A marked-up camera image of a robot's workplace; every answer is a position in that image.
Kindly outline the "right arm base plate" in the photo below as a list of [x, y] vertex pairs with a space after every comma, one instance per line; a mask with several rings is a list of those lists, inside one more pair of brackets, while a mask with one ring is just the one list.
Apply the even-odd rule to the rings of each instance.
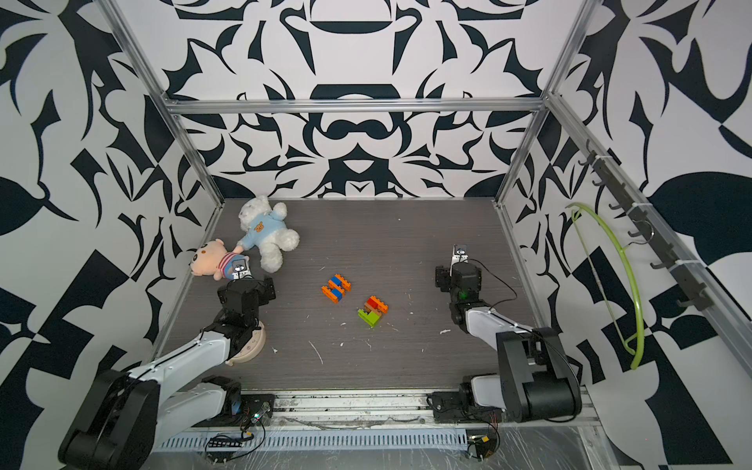
[[505, 419], [505, 412], [495, 407], [475, 405], [466, 393], [460, 391], [434, 392], [426, 397], [434, 421], [441, 424], [491, 423]]

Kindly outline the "brown lego brick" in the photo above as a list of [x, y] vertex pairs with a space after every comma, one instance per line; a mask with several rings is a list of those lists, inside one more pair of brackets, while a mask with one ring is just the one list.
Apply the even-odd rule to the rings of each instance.
[[383, 311], [378, 303], [374, 303], [372, 301], [368, 301], [364, 304], [364, 310], [370, 315], [370, 313], [373, 313], [374, 315], [381, 316], [383, 315]]

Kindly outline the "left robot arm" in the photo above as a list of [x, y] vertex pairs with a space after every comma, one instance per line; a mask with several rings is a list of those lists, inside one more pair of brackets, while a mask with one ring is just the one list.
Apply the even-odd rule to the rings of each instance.
[[237, 382], [211, 376], [220, 365], [255, 358], [266, 342], [260, 307], [276, 297], [271, 277], [231, 280], [217, 290], [221, 310], [182, 347], [127, 371], [94, 380], [58, 450], [74, 469], [138, 469], [155, 448], [202, 421], [241, 411]]

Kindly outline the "green long lego brick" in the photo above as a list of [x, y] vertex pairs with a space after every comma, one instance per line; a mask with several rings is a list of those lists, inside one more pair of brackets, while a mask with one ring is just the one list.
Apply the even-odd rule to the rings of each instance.
[[382, 313], [379, 311], [358, 310], [358, 317], [362, 319], [370, 328], [374, 328], [381, 320]]

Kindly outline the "large orange lego brick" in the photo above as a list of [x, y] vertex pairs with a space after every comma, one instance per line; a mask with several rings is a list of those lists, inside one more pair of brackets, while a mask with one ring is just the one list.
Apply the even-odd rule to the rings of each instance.
[[372, 307], [372, 309], [379, 311], [379, 313], [384, 313], [384, 315], [389, 311], [389, 307], [375, 296], [371, 296], [368, 299], [367, 304]]

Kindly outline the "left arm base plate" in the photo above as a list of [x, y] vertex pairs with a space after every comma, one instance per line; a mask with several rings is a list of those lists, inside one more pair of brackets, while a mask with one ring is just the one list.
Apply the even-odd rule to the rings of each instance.
[[204, 378], [201, 384], [218, 385], [226, 397], [221, 412], [212, 418], [200, 421], [198, 428], [209, 427], [250, 427], [257, 422], [268, 423], [273, 415], [276, 395], [246, 393], [241, 384], [233, 379], [213, 375]]

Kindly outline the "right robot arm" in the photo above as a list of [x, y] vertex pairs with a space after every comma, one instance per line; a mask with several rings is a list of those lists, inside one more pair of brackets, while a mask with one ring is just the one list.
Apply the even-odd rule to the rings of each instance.
[[559, 422], [582, 412], [581, 386], [558, 334], [505, 317], [482, 300], [481, 266], [438, 266], [435, 285], [450, 295], [454, 324], [497, 355], [496, 373], [468, 377], [460, 385], [463, 411], [500, 410], [513, 422]]

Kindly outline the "small orange lego brick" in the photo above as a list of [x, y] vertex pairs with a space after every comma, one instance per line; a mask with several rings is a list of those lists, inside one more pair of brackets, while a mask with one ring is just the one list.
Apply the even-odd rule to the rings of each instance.
[[338, 286], [344, 288], [346, 291], [350, 292], [352, 290], [352, 284], [350, 284], [350, 282], [348, 282], [348, 280], [346, 280], [342, 275], [336, 274], [333, 277], [333, 280]]

